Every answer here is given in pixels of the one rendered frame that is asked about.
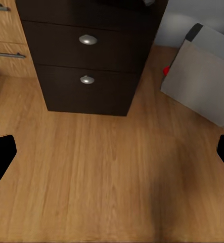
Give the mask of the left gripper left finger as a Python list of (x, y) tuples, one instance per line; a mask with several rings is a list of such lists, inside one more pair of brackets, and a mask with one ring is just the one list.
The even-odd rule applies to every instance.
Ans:
[(0, 180), (17, 153), (13, 135), (0, 137)]

